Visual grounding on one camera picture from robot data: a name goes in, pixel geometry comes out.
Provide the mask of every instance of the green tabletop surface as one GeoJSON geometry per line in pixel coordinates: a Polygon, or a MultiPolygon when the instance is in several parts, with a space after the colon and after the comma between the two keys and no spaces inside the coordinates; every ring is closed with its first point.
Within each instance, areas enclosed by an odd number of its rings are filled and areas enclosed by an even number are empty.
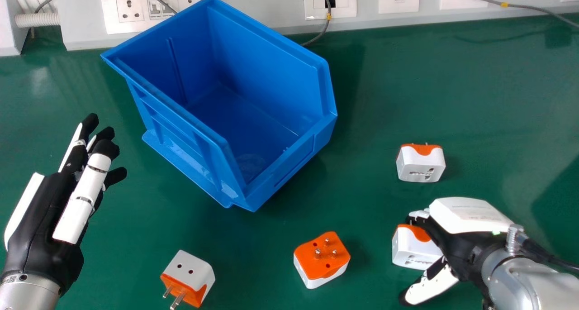
{"type": "MultiPolygon", "coordinates": [[[[574,30],[528,17],[333,32],[310,48],[329,62],[336,128],[256,213],[222,208],[141,140],[128,86],[103,50],[67,52],[58,29],[46,28],[22,56],[0,59],[0,223],[33,172],[58,169],[89,112],[116,129],[114,164],[128,169],[91,219],[85,266],[58,309],[168,309],[159,276],[179,249],[215,270],[205,310],[402,309],[399,292],[420,272],[391,263],[393,232],[407,213],[447,196],[487,200],[558,256],[579,261],[574,30]],[[399,181],[403,143],[442,145],[440,182],[399,181]],[[292,253],[329,230],[350,265],[308,290],[292,253]]],[[[461,283],[420,308],[480,305],[475,287],[461,283]]]]}

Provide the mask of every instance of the blue container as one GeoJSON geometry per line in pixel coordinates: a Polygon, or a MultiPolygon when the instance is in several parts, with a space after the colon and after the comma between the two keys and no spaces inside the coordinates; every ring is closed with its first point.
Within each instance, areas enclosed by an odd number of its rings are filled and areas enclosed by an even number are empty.
{"type": "Polygon", "coordinates": [[[256,211],[330,139],[327,62],[220,0],[202,0],[103,54],[143,140],[223,207],[256,211]]]}

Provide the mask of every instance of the robotic hand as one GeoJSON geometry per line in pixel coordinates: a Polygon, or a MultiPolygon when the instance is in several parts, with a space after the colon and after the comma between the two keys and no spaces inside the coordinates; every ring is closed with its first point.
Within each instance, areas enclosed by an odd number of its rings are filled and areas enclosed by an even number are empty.
{"type": "Polygon", "coordinates": [[[579,273],[531,240],[484,200],[449,197],[411,212],[393,238],[393,263],[426,269],[399,301],[414,306],[471,281],[484,310],[568,310],[579,304],[579,273]]]}
{"type": "Polygon", "coordinates": [[[107,127],[90,114],[75,131],[58,172],[33,174],[4,234],[6,263],[0,285],[2,310],[52,310],[81,272],[81,241],[103,192],[123,180],[124,167],[109,171],[119,148],[107,127]]]}

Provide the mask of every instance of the orange and white adapter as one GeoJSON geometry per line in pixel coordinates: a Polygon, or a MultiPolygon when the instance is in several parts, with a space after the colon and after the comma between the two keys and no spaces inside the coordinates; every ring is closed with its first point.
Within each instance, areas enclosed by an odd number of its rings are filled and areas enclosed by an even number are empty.
{"type": "Polygon", "coordinates": [[[446,162],[438,145],[406,143],[400,147],[396,167],[400,180],[427,183],[440,180],[446,162]]]}
{"type": "Polygon", "coordinates": [[[400,224],[392,238],[392,263],[425,271],[442,257],[442,251],[420,227],[400,224]]]}
{"type": "Polygon", "coordinates": [[[182,301],[199,308],[215,283],[215,273],[207,262],[179,250],[163,271],[161,281],[167,288],[163,298],[169,294],[176,298],[171,310],[175,310],[182,301]]]}
{"type": "Polygon", "coordinates": [[[336,232],[326,232],[298,246],[294,266],[308,289],[316,289],[342,275],[350,263],[350,253],[336,232]]]}

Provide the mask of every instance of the storage bin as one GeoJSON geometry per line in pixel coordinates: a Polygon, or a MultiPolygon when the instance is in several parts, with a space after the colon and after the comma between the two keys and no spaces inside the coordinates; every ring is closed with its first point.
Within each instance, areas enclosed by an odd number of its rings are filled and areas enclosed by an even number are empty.
{"type": "Polygon", "coordinates": [[[126,78],[143,140],[223,207],[257,210],[337,118],[327,62],[220,0],[102,56],[126,78]]]}

